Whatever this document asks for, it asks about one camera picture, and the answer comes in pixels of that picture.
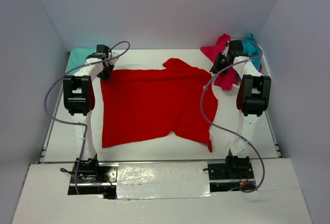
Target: red cloth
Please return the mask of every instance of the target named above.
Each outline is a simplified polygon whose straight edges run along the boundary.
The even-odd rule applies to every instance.
[[[211,75],[171,58],[164,70],[114,70],[101,81],[104,102],[102,147],[167,136],[208,145],[210,124],[200,111],[200,99]],[[213,120],[218,100],[211,87],[204,97],[205,114]]]
[[[209,47],[201,47],[201,51],[213,63],[216,61],[219,53],[222,53],[226,48],[226,43],[229,42],[230,36],[223,34],[217,40],[217,45]],[[229,91],[232,89],[233,84],[237,85],[237,73],[234,68],[229,68],[227,74],[220,74],[214,82],[214,85],[220,86],[222,90]]]

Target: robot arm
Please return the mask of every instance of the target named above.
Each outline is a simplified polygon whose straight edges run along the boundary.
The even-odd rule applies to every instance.
[[[232,40],[226,44],[224,52],[218,55],[210,71],[217,73],[229,65],[245,61],[248,58],[249,55],[243,53],[242,41]],[[250,60],[235,65],[233,68],[242,79],[236,99],[236,106],[240,110],[236,132],[252,141],[255,125],[262,112],[268,107],[271,79],[258,72]],[[229,154],[230,156],[248,157],[250,146],[236,137]]]
[[[91,131],[91,110],[95,106],[95,97],[92,87],[93,80],[98,76],[103,80],[108,80],[113,70],[116,60],[107,63],[97,63],[108,59],[110,53],[109,47],[105,45],[97,45],[96,53],[89,55],[86,59],[86,67],[81,68],[73,75],[66,76],[63,79],[63,97],[64,106],[69,111],[74,122],[84,123],[88,126],[84,153],[82,161],[91,161],[96,158],[96,150],[93,145]],[[82,146],[85,128],[75,125],[76,142],[78,147],[77,157],[79,157],[80,148]]]

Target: white platform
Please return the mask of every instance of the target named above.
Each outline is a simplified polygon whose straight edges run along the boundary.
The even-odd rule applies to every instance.
[[[252,164],[254,172],[258,163],[256,160]],[[70,176],[59,169],[71,168],[72,164],[31,165],[13,224],[311,224],[291,160],[267,159],[265,165],[267,180],[258,192],[218,192],[206,198],[153,200],[68,196]],[[276,181],[277,189],[272,188],[272,178],[281,179]]]
[[[209,70],[211,61],[200,50],[130,50],[122,56],[115,69],[163,69],[162,64],[169,58],[179,58],[188,64]],[[102,148],[103,128],[103,100],[100,80],[93,82],[96,98],[95,109],[92,113],[93,142],[99,161],[154,161],[179,159],[224,159],[228,154],[230,142],[235,136],[211,127],[213,152],[210,153],[206,145],[183,139],[170,134],[166,137],[132,142],[112,148]],[[218,110],[214,122],[226,128],[237,130],[239,112],[236,109],[236,93],[224,92],[220,87],[212,86],[214,95],[218,99]],[[61,98],[56,117],[71,120],[71,116],[64,108]],[[276,158],[274,141],[265,114],[256,124],[253,144],[263,158]],[[73,162],[77,157],[74,127],[55,122],[48,139],[45,162]],[[256,154],[251,151],[251,158]]]

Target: gray wall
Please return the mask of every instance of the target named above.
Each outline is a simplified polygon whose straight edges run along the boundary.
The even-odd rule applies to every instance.
[[[276,0],[41,0],[68,50],[129,40],[135,49],[198,48],[258,34]]]
[[[9,224],[49,125],[42,101],[67,53],[37,0],[0,0],[0,223]],[[49,105],[54,108],[57,93]]]
[[[314,224],[330,213],[330,0],[278,0],[260,36],[272,73],[270,116]]]

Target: purple cable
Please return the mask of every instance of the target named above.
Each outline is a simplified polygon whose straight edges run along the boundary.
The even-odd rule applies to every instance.
[[[104,63],[104,62],[108,62],[108,61],[111,61],[111,60],[114,60],[114,59],[117,59],[119,57],[121,57],[122,55],[124,55],[130,48],[130,43],[128,41],[121,41],[119,43],[117,43],[115,46],[113,46],[111,48],[111,51],[117,47],[118,45],[122,44],[122,43],[127,43],[128,44],[128,47],[127,49],[122,52],[120,55],[117,55],[115,57],[112,57],[110,59],[106,59],[106,60],[100,60],[100,61],[96,61],[96,62],[92,62],[92,63],[89,63],[89,64],[83,64],[83,65],[80,65],[80,66],[77,66],[73,69],[70,69],[69,71],[65,72],[62,76],[60,76],[53,84],[52,86],[48,89],[46,95],[45,95],[45,98],[43,100],[43,109],[45,111],[45,113],[47,114],[47,116],[49,116],[51,119],[53,119],[54,121],[57,121],[57,122],[60,122],[60,123],[64,123],[64,124],[69,124],[69,125],[80,125],[80,126],[84,126],[85,127],[85,131],[84,131],[84,136],[83,136],[83,142],[82,142],[82,145],[81,145],[81,151],[80,151],[80,155],[79,155],[79,158],[78,158],[78,162],[77,162],[77,167],[75,169],[75,172],[74,172],[74,184],[75,184],[75,188],[76,188],[76,192],[77,192],[77,195],[79,195],[79,190],[78,190],[78,186],[77,186],[77,179],[78,179],[78,169],[79,169],[79,165],[80,165],[80,161],[81,161],[81,157],[84,153],[84,147],[85,147],[85,141],[86,141],[86,134],[87,134],[87,129],[88,129],[88,126],[84,123],[80,123],[80,122],[68,122],[68,121],[64,121],[64,120],[60,120],[60,119],[57,119],[56,117],[53,117],[52,114],[50,114],[50,112],[48,111],[47,109],[47,98],[50,94],[50,92],[52,91],[52,89],[55,87],[55,85],[61,80],[63,79],[66,75],[68,75],[69,73],[73,72],[74,70],[77,70],[77,69],[80,69],[80,68],[83,68],[83,67],[86,67],[86,66],[91,66],[91,65],[95,65],[95,64],[98,64],[98,63]]]
[[[200,101],[200,108],[201,108],[201,112],[202,112],[202,115],[203,115],[203,117],[205,118],[205,120],[209,123],[209,124],[211,124],[211,125],[213,125],[214,127],[217,127],[217,128],[219,128],[219,129],[221,129],[221,130],[224,130],[224,131],[227,131],[227,132],[229,132],[229,133],[231,133],[231,134],[234,134],[234,135],[236,135],[236,136],[238,136],[239,138],[241,138],[242,140],[244,140],[247,144],[249,144],[249,146],[255,151],[255,153],[257,154],[257,156],[258,156],[258,158],[259,158],[259,160],[260,160],[260,162],[261,162],[261,166],[262,166],[262,177],[261,177],[261,180],[260,180],[260,182],[259,182],[259,184],[257,185],[257,187],[255,187],[254,189],[252,189],[252,190],[242,190],[242,187],[244,187],[244,186],[246,186],[247,184],[253,184],[253,182],[251,181],[251,182],[246,182],[246,183],[244,183],[244,184],[242,184],[240,187],[239,187],[239,190],[241,191],[241,192],[244,192],[244,193],[251,193],[251,192],[254,192],[254,191],[256,191],[257,189],[259,189],[260,188],[260,186],[262,185],[262,183],[263,183],[263,181],[264,181],[264,179],[265,179],[265,165],[264,165],[264,163],[263,163],[263,160],[262,160],[262,158],[261,158],[261,155],[260,155],[260,153],[257,151],[257,149],[245,138],[245,137],[243,137],[243,136],[241,136],[240,134],[238,134],[238,133],[236,133],[235,131],[232,131],[232,130],[229,130],[229,129],[226,129],[225,127],[221,127],[221,126],[219,126],[219,125],[216,125],[215,123],[213,123],[211,120],[209,120],[208,118],[207,118],[207,116],[205,115],[205,113],[204,113],[204,109],[203,109],[203,99],[204,99],[204,95],[205,95],[205,93],[206,93],[206,90],[207,90],[207,88],[209,87],[209,85],[219,76],[219,74],[221,74],[221,73],[223,73],[224,71],[226,71],[227,69],[229,69],[229,68],[232,68],[233,66],[235,66],[235,65],[238,65],[238,64],[241,64],[241,63],[244,63],[244,62],[247,62],[247,61],[249,61],[249,60],[251,60],[252,58],[259,58],[259,59],[261,59],[261,57],[262,57],[262,50],[261,50],[261,48],[259,47],[259,45],[258,44],[256,44],[256,43],[254,43],[254,42],[251,42],[251,41],[248,41],[248,40],[242,40],[242,41],[244,41],[244,42],[249,42],[249,43],[251,43],[252,45],[254,45],[255,47],[257,47],[259,50],[260,50],[260,55],[259,56],[253,56],[253,57],[250,57],[249,59],[246,59],[246,60],[243,60],[243,61],[240,61],[240,62],[237,62],[237,63],[234,63],[234,64],[231,64],[231,65],[229,65],[228,67],[225,67],[224,69],[222,69],[222,70],[220,70],[218,73],[216,73],[210,80],[209,80],[209,82],[206,84],[206,86],[204,87],[204,90],[203,90],[203,93],[202,93],[202,96],[201,96],[201,101]]]

